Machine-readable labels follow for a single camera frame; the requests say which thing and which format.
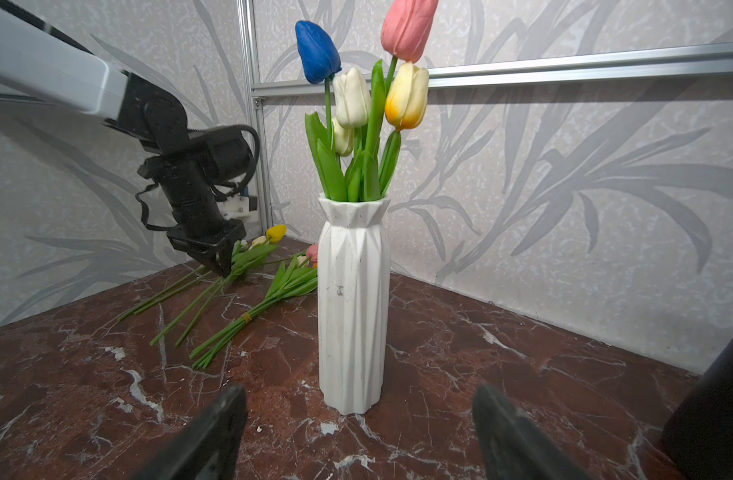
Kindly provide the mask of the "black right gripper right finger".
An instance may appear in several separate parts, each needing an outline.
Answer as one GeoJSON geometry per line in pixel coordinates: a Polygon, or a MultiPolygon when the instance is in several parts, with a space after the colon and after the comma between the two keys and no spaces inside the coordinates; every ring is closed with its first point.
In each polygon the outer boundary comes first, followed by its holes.
{"type": "Polygon", "coordinates": [[[488,479],[589,477],[494,386],[477,386],[472,417],[488,479]]]}

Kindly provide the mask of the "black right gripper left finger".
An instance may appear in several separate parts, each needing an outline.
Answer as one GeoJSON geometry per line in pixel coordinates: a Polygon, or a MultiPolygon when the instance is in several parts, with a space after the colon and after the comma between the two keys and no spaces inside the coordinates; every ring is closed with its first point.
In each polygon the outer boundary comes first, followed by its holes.
{"type": "Polygon", "coordinates": [[[230,385],[190,421],[154,459],[134,473],[136,479],[232,479],[248,421],[244,386],[230,385]]]}

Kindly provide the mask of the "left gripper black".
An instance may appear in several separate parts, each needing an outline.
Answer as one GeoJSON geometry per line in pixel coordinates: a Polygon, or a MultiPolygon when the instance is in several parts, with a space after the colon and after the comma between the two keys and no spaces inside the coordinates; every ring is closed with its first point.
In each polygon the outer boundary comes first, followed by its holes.
{"type": "Polygon", "coordinates": [[[228,277],[232,272],[234,245],[246,238],[246,228],[240,220],[226,220],[218,232],[196,238],[188,236],[178,225],[168,229],[166,237],[175,250],[184,252],[210,272],[228,277]]]}

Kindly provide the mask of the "bright yellow tulip flower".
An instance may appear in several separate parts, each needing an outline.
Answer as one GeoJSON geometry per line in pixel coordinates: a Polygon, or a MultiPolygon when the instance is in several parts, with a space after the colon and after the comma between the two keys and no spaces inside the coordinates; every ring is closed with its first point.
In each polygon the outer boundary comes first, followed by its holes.
{"type": "Polygon", "coordinates": [[[222,293],[226,287],[232,285],[238,278],[244,276],[248,271],[264,266],[268,256],[276,250],[276,245],[284,239],[288,232],[288,228],[285,225],[276,225],[266,230],[266,233],[256,237],[252,242],[246,240],[240,240],[234,244],[234,250],[232,250],[232,257],[230,257],[230,268],[228,268],[228,274],[226,276],[220,276],[218,279],[212,281],[210,286],[206,287],[192,303],[188,304],[172,322],[168,323],[152,341],[150,345],[154,345],[160,340],[164,339],[164,336],[168,335],[176,325],[184,320],[188,320],[188,326],[184,329],[184,332],[180,334],[178,340],[176,340],[176,346],[180,346],[186,337],[190,335],[190,332],[194,330],[202,315],[206,313],[206,309],[210,306],[210,303],[214,301],[214,298],[218,294],[222,293]]]}

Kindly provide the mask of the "white ribbed ceramic vase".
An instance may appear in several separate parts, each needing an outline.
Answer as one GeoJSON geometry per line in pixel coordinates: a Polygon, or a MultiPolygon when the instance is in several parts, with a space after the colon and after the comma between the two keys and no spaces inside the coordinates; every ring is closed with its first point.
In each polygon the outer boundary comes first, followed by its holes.
{"type": "Polygon", "coordinates": [[[324,403],[364,414],[381,396],[388,324],[389,200],[337,202],[320,196],[318,357],[324,403]]]}

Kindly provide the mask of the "white cream tulip flower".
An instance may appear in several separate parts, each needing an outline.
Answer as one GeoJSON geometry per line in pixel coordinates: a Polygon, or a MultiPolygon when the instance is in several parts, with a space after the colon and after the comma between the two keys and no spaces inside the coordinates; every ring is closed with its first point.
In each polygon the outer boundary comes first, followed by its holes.
{"type": "Polygon", "coordinates": [[[332,127],[334,128],[334,151],[336,155],[340,157],[350,156],[354,151],[354,130],[342,126],[337,117],[332,119],[332,127]]]}

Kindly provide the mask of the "black cylindrical vase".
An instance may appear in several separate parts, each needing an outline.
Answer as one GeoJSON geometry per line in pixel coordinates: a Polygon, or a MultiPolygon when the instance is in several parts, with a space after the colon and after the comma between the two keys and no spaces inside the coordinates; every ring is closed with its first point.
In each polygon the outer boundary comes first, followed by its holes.
{"type": "Polygon", "coordinates": [[[670,417],[662,444],[688,479],[733,479],[733,338],[670,417]]]}

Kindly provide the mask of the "dark blue tulip flower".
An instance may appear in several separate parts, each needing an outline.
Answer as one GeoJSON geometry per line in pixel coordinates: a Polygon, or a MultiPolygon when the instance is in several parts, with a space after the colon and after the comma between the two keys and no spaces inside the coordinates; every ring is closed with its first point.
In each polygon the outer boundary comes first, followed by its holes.
{"type": "Polygon", "coordinates": [[[332,80],[342,70],[340,54],[332,38],[314,22],[296,22],[296,44],[302,60],[304,77],[309,84],[324,84],[326,122],[316,112],[304,116],[308,147],[326,198],[346,201],[346,182],[340,156],[334,148],[334,116],[332,115],[332,80]]]}

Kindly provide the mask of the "pink tulip flower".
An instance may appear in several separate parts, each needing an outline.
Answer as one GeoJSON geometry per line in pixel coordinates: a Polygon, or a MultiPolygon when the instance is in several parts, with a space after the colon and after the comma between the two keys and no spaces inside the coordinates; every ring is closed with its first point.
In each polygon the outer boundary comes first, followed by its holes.
{"type": "Polygon", "coordinates": [[[379,168],[388,136],[393,127],[387,122],[384,107],[388,91],[398,69],[405,62],[417,62],[422,56],[434,20],[436,1],[393,2],[383,22],[380,41],[390,55],[388,70],[376,62],[370,77],[371,112],[366,124],[364,149],[358,156],[360,174],[356,179],[360,201],[380,200],[379,168]]]}

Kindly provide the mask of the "tulip bouquet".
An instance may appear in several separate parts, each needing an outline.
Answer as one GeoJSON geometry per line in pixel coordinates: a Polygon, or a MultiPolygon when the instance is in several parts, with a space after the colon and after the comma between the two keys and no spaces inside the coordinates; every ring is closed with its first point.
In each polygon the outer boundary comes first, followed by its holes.
{"type": "Polygon", "coordinates": [[[264,300],[196,347],[190,354],[190,359],[194,359],[192,367],[208,368],[212,360],[232,342],[238,333],[270,307],[292,298],[306,296],[314,292],[316,288],[318,288],[318,244],[308,247],[304,253],[292,256],[290,261],[282,262],[264,300]]]}

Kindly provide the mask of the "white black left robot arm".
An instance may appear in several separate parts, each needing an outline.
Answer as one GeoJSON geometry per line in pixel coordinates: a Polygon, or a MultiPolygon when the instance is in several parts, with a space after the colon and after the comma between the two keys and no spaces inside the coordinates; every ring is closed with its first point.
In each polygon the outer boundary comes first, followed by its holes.
{"type": "Polygon", "coordinates": [[[0,1],[0,84],[38,100],[100,118],[150,154],[138,175],[162,189],[174,225],[172,247],[222,277],[246,237],[220,203],[242,193],[260,162],[249,125],[193,130],[180,100],[164,88],[95,56],[64,32],[10,1],[0,1]]]}

